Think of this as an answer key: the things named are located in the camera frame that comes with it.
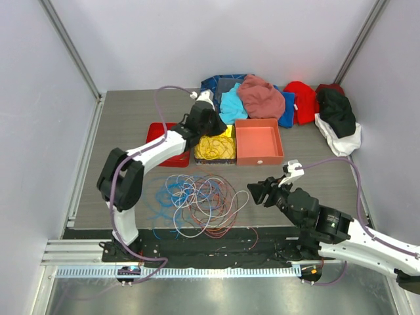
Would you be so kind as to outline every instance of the red cloth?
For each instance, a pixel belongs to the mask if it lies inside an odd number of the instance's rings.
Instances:
[[[289,83],[284,90],[285,92],[295,93],[295,117],[293,123],[303,125],[315,120],[315,114],[320,112],[320,105],[316,101],[316,93],[308,85],[300,81]]]
[[[315,90],[315,93],[318,94],[319,91],[321,91],[322,89],[333,89],[338,91],[341,95],[346,96],[346,94],[344,93],[343,88],[336,84],[336,83],[332,83],[332,84],[319,84],[318,87]]]
[[[238,87],[237,94],[250,118],[276,118],[283,115],[285,100],[273,84],[248,74]]]

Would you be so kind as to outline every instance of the pile of clothes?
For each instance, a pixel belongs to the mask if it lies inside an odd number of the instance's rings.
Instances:
[[[348,156],[361,145],[361,126],[337,84],[321,84],[314,91],[293,81],[281,91],[256,75],[232,74],[202,81],[201,90],[207,89],[213,92],[213,103],[227,125],[247,118],[276,118],[285,128],[315,121],[336,156]]]

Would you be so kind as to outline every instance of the blue cloth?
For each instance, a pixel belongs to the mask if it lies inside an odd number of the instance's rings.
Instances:
[[[229,92],[222,93],[222,103],[220,104],[220,118],[227,125],[232,125],[237,119],[247,119],[248,114],[243,108],[241,99],[236,91],[241,83],[236,83]]]
[[[286,107],[283,115],[278,120],[278,124],[285,128],[293,127],[293,116],[295,115],[295,93],[283,92],[277,86],[274,86],[284,97]]]
[[[201,82],[200,92],[205,90],[210,90],[213,92],[213,104],[215,108],[220,111],[220,102],[215,98],[216,95],[216,88],[217,83],[221,77],[228,77],[230,79],[245,79],[246,74],[221,74],[221,75],[214,75],[213,77],[209,77],[208,79]]]

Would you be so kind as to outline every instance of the gray cloth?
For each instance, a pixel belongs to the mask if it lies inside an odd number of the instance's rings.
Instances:
[[[242,83],[242,79],[231,79],[229,77],[221,77],[217,82],[215,100],[220,104],[222,102],[222,93],[229,92],[236,83]]]

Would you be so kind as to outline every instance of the orange box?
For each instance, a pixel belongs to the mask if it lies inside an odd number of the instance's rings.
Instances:
[[[238,165],[282,164],[284,153],[276,119],[239,119],[235,129]]]

